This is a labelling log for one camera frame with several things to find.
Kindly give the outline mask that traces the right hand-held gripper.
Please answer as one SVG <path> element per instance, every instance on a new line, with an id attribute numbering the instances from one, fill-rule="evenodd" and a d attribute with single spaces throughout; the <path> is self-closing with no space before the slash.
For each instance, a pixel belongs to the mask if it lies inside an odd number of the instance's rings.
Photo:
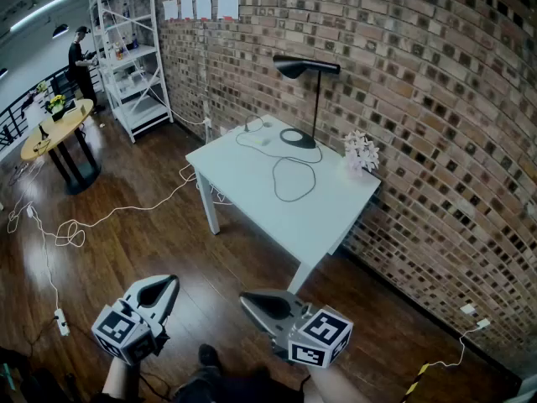
<path id="1" fill-rule="evenodd" d="M 349 344 L 353 322 L 329 306 L 286 290 L 244 291 L 239 301 L 253 324 L 273 337 L 274 354 L 290 364 L 327 368 Z"/>

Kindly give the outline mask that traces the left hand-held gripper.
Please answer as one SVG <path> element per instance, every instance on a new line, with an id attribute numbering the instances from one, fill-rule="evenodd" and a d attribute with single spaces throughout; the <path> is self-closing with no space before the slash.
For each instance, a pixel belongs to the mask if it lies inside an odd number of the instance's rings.
<path id="1" fill-rule="evenodd" d="M 105 305 L 91 331 L 102 349 L 125 364 L 140 364 L 150 354 L 159 355 L 169 335 L 164 327 L 180 290 L 176 275 L 154 275 L 134 282 L 123 299 Z M 143 308 L 158 323 L 149 322 L 134 308 Z"/>

